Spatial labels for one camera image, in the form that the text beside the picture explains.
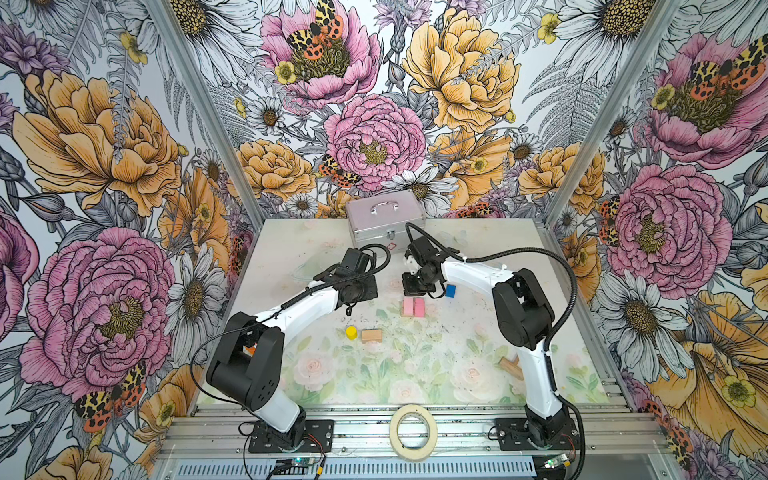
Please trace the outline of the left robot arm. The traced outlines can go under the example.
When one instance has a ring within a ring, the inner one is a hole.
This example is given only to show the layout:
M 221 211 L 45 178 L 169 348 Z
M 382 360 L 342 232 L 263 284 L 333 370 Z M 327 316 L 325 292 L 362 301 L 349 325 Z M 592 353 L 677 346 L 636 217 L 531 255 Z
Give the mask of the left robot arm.
M 209 361 L 206 383 L 273 432 L 302 436 L 306 413 L 280 388 L 284 347 L 313 322 L 340 309 L 350 314 L 378 296 L 376 274 L 391 259 L 385 253 L 379 260 L 378 247 L 347 249 L 341 261 L 276 307 L 233 314 Z

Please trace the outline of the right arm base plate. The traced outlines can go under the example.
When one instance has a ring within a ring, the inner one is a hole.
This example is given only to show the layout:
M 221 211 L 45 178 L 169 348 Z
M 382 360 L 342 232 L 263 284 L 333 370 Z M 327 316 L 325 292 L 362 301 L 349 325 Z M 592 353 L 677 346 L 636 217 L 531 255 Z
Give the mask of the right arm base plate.
M 544 423 L 519 417 L 496 418 L 490 437 L 498 442 L 502 451 L 575 451 L 583 440 L 570 418 Z

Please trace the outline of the short natural wood block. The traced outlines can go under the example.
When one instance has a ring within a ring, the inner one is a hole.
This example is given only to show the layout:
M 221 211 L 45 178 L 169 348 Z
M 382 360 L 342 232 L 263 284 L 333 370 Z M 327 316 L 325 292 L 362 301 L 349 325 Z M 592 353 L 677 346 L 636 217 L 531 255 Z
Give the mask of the short natural wood block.
M 380 329 L 362 330 L 360 339 L 363 343 L 381 343 L 383 341 L 383 331 Z

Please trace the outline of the hot pink rectangular block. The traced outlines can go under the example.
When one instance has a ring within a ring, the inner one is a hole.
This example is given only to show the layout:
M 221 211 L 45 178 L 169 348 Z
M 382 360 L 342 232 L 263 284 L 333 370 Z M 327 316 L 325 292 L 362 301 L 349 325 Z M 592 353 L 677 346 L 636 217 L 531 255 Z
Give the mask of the hot pink rectangular block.
M 414 300 L 413 313 L 415 317 L 424 318 L 426 314 L 425 301 L 423 298 Z

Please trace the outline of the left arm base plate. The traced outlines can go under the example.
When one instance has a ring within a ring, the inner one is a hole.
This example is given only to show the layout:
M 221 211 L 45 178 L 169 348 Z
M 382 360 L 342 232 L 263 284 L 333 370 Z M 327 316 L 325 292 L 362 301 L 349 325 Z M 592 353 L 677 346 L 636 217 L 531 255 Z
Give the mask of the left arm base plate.
M 332 450 L 335 422 L 311 419 L 299 423 L 303 430 L 293 428 L 282 433 L 256 421 L 248 436 L 247 451 L 251 454 L 329 453 Z

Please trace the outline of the light pink rectangular block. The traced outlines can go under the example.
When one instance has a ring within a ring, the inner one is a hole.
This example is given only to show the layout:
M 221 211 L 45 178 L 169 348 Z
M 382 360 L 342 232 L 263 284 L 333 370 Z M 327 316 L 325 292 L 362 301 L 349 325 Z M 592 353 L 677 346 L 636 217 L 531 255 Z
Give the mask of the light pink rectangular block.
M 404 317 L 412 317 L 414 315 L 414 298 L 413 297 L 403 298 L 402 315 Z

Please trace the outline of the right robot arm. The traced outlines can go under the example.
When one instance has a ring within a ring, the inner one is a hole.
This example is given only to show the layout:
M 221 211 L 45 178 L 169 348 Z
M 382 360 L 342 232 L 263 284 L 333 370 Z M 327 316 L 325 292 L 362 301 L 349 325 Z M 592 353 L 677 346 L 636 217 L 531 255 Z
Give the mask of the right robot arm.
M 489 266 L 426 236 L 411 241 L 405 263 L 408 271 L 402 283 L 407 296 L 430 296 L 439 286 L 457 285 L 492 299 L 498 330 L 517 349 L 523 372 L 527 438 L 540 448 L 550 445 L 570 417 L 558 395 L 549 351 L 555 312 L 534 272 Z

